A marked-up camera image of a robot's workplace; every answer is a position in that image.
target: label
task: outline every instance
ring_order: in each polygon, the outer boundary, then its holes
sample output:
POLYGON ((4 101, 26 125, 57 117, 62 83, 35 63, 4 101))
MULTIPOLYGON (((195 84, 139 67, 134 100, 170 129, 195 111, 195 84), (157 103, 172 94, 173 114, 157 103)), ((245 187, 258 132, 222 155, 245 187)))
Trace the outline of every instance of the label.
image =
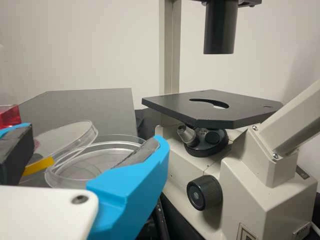
POLYGON ((311 222, 307 222, 292 233, 292 240, 303 240, 309 234, 311 222))
POLYGON ((295 168, 295 172, 297 174, 300 175, 300 177, 302 177, 304 180, 310 178, 310 176, 308 175, 308 173, 306 173, 305 171, 303 171, 303 169, 301 167, 299 167, 298 165, 295 168))
POLYGON ((32 164, 27 165, 24 168, 24 172, 22 174, 22 176, 28 176, 31 174, 34 174, 36 172, 39 172, 43 169, 46 169, 47 167, 50 167, 51 165, 53 165, 55 163, 54 159, 52 158, 52 156, 48 156, 46 158, 42 158, 39 161, 36 161, 32 164))
POLYGON ((258 238, 245 225, 240 223, 236 240, 258 240, 258 238))

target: red container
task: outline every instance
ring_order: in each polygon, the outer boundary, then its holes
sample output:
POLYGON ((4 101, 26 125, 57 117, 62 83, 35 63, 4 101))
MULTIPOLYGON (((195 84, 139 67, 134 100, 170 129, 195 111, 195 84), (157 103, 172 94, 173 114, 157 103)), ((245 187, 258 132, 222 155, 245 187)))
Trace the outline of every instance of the red container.
POLYGON ((0 105, 0 129, 21 123, 18 105, 0 105))

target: white plastic part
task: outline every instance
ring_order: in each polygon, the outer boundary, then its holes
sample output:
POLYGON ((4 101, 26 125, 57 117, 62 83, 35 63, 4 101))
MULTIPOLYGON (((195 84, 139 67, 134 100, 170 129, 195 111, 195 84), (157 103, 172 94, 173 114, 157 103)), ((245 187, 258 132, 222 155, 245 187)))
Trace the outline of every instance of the white plastic part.
POLYGON ((0 185, 0 239, 84 240, 98 212, 91 191, 0 185), (87 197, 73 204, 77 196, 87 197))

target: blue plastic holder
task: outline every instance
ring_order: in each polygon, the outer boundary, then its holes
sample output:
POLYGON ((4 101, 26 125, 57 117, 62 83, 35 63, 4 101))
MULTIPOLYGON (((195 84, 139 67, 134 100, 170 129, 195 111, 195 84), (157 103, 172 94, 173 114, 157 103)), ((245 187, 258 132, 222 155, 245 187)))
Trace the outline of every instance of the blue plastic holder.
POLYGON ((154 137, 159 148, 144 162, 113 168, 87 182, 99 199, 90 240, 134 240, 157 204, 168 176, 169 144, 154 137))

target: black stage plate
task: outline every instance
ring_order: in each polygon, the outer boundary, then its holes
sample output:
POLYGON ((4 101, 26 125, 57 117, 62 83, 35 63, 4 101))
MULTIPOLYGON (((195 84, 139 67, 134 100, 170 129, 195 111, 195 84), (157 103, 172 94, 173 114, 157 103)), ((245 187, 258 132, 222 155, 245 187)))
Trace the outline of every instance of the black stage plate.
POLYGON ((145 97, 142 104, 195 128, 214 129, 261 123, 283 106, 278 101, 212 89, 145 97))

